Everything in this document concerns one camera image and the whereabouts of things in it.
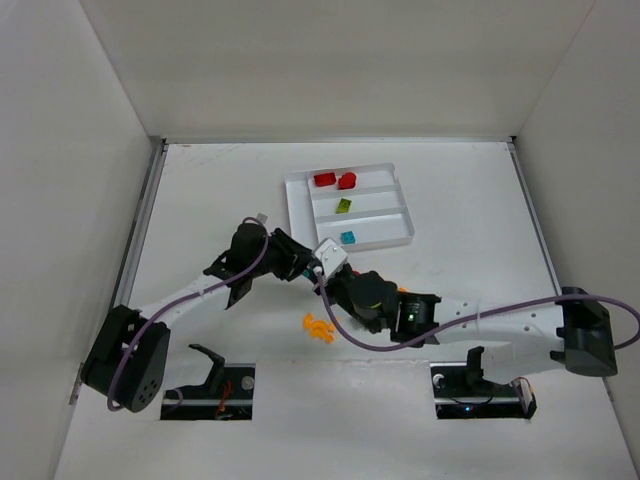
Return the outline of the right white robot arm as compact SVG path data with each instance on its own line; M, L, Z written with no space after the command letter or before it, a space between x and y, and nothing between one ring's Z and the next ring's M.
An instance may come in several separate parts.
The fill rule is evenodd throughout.
M435 294L402 292L375 272L320 278L316 291L325 307L340 306L365 330L388 332L385 346L343 335L363 350L389 353L469 343L466 365L471 382L507 384L560 368L585 377L618 372L605 300L580 289L489 309Z

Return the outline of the red round lego brick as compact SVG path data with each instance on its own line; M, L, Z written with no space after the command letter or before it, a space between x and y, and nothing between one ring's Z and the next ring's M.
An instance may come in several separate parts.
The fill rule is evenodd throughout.
M338 179L339 190L350 190L356 187L357 175L353 172L346 172Z

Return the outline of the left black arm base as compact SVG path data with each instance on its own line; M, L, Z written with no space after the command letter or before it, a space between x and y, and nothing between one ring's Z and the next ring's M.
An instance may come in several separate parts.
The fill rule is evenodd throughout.
M163 421L249 421L253 417L256 365L228 363L200 344L166 367Z

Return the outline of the teal square lego brick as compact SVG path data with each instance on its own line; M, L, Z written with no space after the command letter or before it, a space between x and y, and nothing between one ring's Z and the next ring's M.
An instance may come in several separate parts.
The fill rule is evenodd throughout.
M344 245L353 245L356 243L356 238L353 231L346 231L340 234L341 243Z

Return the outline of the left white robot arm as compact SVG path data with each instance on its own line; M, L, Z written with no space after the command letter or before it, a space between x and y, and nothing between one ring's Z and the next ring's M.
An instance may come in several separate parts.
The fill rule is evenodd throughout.
M186 326L195 308L225 311L273 275L290 282L313 261L310 248L282 229L269 231L255 217L243 219L230 246L187 287L148 307L120 304L109 310L84 361L81 382L104 395L111 412L147 408L162 386L172 329Z

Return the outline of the small red lego brick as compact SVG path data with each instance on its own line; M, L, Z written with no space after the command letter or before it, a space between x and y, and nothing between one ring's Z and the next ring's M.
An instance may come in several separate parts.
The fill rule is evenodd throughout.
M317 188L329 187L335 185L337 178L334 172L324 172L313 176L314 185Z

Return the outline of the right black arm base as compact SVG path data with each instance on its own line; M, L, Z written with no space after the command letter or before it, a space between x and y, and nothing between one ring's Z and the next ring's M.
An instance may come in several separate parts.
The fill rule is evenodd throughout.
M483 353L483 347L476 347L464 362L430 364L436 417L531 420L538 404L529 380L516 377L506 384L486 380L481 368Z

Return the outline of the lime green lego brick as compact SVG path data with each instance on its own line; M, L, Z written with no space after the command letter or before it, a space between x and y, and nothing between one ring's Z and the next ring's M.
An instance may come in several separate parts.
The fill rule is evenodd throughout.
M350 211L351 208L351 204L352 201L350 199L347 198L341 198L339 200L339 203L336 207L335 213L336 214L346 214Z

